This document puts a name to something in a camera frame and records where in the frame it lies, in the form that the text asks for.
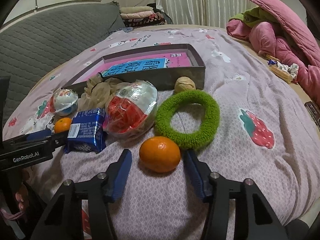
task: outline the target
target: large orange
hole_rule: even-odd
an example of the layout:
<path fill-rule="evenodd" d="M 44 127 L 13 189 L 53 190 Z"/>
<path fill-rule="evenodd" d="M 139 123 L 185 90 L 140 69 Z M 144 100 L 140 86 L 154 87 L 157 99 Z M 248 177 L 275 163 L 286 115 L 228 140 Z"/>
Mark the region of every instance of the large orange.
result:
<path fill-rule="evenodd" d="M 174 170 L 181 159 L 178 145 L 167 137 L 155 136 L 140 146 L 141 162 L 155 172 Z"/>
<path fill-rule="evenodd" d="M 72 119 L 68 117 L 59 119 L 54 125 L 54 132 L 60 133 L 60 132 L 68 131 L 70 129 L 71 122 L 72 122 Z"/>

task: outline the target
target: green blanket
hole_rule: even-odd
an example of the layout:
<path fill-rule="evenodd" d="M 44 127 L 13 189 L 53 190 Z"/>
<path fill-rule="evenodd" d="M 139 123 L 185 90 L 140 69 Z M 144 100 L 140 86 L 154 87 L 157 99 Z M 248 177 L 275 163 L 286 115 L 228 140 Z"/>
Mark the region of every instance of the green blanket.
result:
<path fill-rule="evenodd" d="M 270 13 L 266 12 L 260 7 L 246 10 L 244 13 L 238 13 L 231 17 L 229 21 L 234 19 L 243 21 L 251 28 L 253 28 L 256 24 L 265 21 L 278 23 L 278 21 Z"/>

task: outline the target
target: pink folded blanket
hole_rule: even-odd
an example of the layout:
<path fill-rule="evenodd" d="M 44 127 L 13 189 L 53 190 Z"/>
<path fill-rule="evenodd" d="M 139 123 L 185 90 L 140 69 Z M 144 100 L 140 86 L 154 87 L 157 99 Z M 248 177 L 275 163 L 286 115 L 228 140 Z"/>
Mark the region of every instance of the pink folded blanket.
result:
<path fill-rule="evenodd" d="M 138 12 L 138 13 L 121 13 L 122 19 L 139 19 L 139 18 L 145 18 L 153 15 L 153 11 L 145 11 L 145 12 Z"/>
<path fill-rule="evenodd" d="M 286 65 L 298 64 L 297 82 L 320 106 L 320 49 L 312 33 L 298 15 L 280 0 L 250 1 L 274 16 L 297 48 L 290 46 L 284 37 L 279 36 L 279 28 L 268 22 L 251 29 L 240 20 L 231 20 L 226 27 L 228 34 L 249 40 L 259 54 L 267 53 Z"/>

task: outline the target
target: striped curtain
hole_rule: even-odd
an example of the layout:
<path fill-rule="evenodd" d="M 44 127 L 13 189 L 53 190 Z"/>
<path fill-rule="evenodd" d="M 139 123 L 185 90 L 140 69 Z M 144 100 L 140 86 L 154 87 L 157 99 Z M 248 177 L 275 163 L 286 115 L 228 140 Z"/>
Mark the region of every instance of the striped curtain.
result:
<path fill-rule="evenodd" d="M 225 28 L 229 18 L 254 5 L 248 0 L 156 0 L 174 24 L 196 24 Z"/>

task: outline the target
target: metal screw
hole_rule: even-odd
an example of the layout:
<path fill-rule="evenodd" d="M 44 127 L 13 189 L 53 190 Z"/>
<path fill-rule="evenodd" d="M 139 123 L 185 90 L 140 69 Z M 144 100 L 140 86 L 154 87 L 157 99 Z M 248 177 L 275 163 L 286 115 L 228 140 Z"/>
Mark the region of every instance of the metal screw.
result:
<path fill-rule="evenodd" d="M 217 172 L 211 172 L 211 173 L 210 173 L 210 177 L 213 178 L 213 179 L 217 179 L 217 178 L 220 177 L 220 174 L 217 173 Z"/>
<path fill-rule="evenodd" d="M 244 180 L 244 183 L 247 184 L 247 185 L 249 185 L 249 186 L 251 186 L 251 185 L 254 184 L 254 181 L 253 181 L 252 179 L 245 179 L 245 180 Z"/>
<path fill-rule="evenodd" d="M 69 186 L 71 183 L 72 183 L 72 180 L 71 180 L 71 179 L 66 179 L 66 180 L 63 182 L 63 185 Z"/>
<path fill-rule="evenodd" d="M 104 172 L 100 172 L 100 173 L 98 174 L 98 178 L 99 178 L 99 179 L 104 179 L 106 176 L 107 176 L 107 175 L 106 175 Z"/>

